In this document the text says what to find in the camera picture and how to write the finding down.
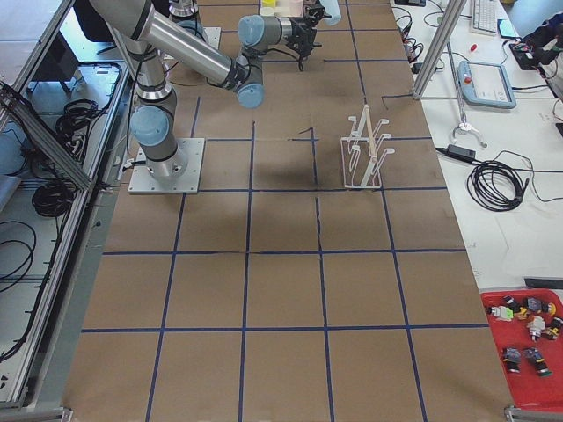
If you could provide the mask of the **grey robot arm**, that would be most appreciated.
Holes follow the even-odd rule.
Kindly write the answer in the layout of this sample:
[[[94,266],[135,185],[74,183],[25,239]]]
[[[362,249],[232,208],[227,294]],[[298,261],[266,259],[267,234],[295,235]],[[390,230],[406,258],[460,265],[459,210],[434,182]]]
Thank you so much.
[[[334,25],[340,20],[339,7],[326,1],[300,1],[299,10],[289,15],[244,16],[238,22],[241,49],[231,58],[208,43],[195,1],[171,1],[168,15],[151,1],[91,5],[132,62],[139,105],[129,127],[145,155],[147,173],[166,181],[186,173],[194,157],[172,133],[177,99],[165,74],[164,55],[204,76],[210,85],[234,92],[241,106],[253,109],[264,99],[262,59],[270,48],[283,44],[302,62],[317,47],[318,23],[326,19]]]

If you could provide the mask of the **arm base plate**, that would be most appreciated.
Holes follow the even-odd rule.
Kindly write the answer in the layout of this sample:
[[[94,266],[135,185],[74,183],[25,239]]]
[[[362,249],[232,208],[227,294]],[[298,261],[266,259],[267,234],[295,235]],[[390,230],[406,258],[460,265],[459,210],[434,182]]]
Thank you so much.
[[[205,149],[204,138],[177,138],[176,154],[163,162],[146,158],[139,148],[128,192],[132,194],[197,194]]]

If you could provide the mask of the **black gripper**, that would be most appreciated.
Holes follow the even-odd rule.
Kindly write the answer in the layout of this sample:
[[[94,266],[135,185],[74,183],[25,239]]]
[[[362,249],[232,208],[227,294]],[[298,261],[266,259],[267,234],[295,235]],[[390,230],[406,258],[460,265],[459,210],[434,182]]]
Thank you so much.
[[[315,47],[316,25],[324,18],[323,6],[304,6],[303,16],[290,18],[291,34],[288,36],[288,48],[298,55],[310,55]]]

